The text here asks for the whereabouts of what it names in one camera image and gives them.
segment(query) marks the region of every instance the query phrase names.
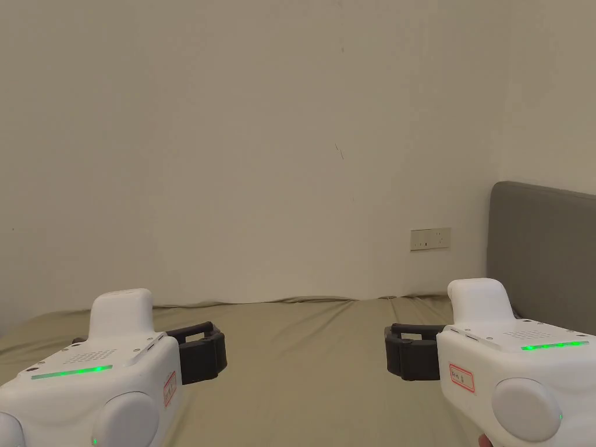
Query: white plastic casing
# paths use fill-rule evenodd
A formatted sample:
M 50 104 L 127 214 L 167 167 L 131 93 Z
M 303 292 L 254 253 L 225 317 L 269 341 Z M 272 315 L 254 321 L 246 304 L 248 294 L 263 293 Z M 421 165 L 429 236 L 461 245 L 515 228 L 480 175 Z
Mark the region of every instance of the white plastic casing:
M 454 281 L 449 296 L 455 324 L 437 335 L 445 397 L 495 447 L 596 445 L 596 337 L 515 319 L 495 280 Z
M 20 439 L 14 420 L 22 427 L 21 447 L 160 447 L 181 402 L 182 380 L 178 342 L 153 330 L 152 307 L 146 289 L 100 296 L 86 342 L 0 387 L 0 430 L 6 430 L 0 447 Z M 35 378 L 102 367 L 111 368 Z

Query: white wall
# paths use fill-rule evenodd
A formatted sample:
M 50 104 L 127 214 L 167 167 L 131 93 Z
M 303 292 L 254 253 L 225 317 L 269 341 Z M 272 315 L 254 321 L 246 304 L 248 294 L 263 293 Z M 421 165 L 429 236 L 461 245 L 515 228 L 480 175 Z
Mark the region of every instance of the white wall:
M 509 6 L 2 2 L 0 331 L 120 288 L 368 299 L 483 274 Z M 430 226 L 452 250 L 410 254 Z
M 596 2 L 513 2 L 501 177 L 596 193 Z

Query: wrinkled sheet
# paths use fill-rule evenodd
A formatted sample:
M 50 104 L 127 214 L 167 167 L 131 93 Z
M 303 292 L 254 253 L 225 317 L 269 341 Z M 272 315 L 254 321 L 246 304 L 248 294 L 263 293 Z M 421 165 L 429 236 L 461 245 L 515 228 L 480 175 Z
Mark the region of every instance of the wrinkled sheet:
M 386 370 L 383 329 L 446 324 L 446 297 L 156 307 L 157 331 L 213 321 L 228 368 L 185 386 L 167 447 L 477 446 L 478 429 L 444 400 L 438 382 Z M 0 339 L 0 384 L 86 337 L 89 311 L 34 318 Z

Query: white round button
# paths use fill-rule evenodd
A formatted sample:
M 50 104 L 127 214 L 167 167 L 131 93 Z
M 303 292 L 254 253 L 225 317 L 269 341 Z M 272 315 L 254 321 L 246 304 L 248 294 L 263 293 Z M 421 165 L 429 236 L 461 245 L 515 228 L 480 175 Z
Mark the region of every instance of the white round button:
M 561 409 L 552 394 L 528 378 L 500 382 L 492 395 L 496 419 L 513 436 L 528 442 L 551 439 L 561 426 Z
M 108 401 L 95 424 L 91 445 L 95 447 L 147 447 L 159 425 L 159 411 L 149 396 L 125 393 Z
M 25 447 L 21 424 L 10 414 L 0 413 L 0 447 Z

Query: white handheld device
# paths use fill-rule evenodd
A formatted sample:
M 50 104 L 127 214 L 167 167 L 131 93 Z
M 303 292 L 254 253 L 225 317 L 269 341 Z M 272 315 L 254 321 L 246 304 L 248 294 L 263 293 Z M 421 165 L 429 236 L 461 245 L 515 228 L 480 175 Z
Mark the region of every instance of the white handheld device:
M 160 447 L 181 386 L 217 377 L 227 361 L 211 323 L 155 332 L 152 309 L 146 289 L 97 298 L 89 339 L 0 387 L 0 447 Z
M 596 337 L 516 319 L 495 280 L 453 281 L 448 293 L 454 324 L 386 328 L 387 369 L 440 380 L 494 447 L 596 445 Z

